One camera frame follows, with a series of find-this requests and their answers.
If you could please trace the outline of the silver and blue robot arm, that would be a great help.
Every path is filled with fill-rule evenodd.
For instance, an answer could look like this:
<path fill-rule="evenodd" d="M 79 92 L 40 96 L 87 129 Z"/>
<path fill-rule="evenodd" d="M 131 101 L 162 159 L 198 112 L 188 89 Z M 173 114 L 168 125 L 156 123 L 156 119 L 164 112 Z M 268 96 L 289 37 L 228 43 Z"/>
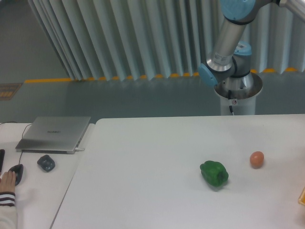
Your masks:
<path fill-rule="evenodd" d="M 247 26 L 259 10 L 270 3 L 285 7 L 305 20 L 303 0 L 222 0 L 221 11 L 224 21 L 213 51 L 206 62 L 200 64 L 198 73 L 207 85 L 216 86 L 229 77 L 242 78 L 250 73 L 251 46 L 238 49 L 238 43 Z"/>

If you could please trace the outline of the white striped sleeve forearm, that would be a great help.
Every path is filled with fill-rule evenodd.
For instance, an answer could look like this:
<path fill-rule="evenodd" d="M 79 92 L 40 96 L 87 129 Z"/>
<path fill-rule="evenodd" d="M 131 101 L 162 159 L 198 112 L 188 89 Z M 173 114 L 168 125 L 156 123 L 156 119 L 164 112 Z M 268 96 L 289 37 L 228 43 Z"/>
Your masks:
<path fill-rule="evenodd" d="M 15 193 L 0 193 L 0 228 L 16 229 L 17 228 L 17 209 L 15 206 Z"/>

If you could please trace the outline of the person's hand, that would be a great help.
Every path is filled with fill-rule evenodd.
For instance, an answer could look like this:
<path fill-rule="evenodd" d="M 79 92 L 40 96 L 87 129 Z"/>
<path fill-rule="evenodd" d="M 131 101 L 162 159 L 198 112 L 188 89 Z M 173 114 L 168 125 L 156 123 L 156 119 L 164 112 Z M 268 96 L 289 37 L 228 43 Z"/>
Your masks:
<path fill-rule="evenodd" d="M 15 172 L 12 171 L 5 172 L 0 182 L 0 192 L 14 193 L 16 187 L 15 182 L 16 182 Z"/>

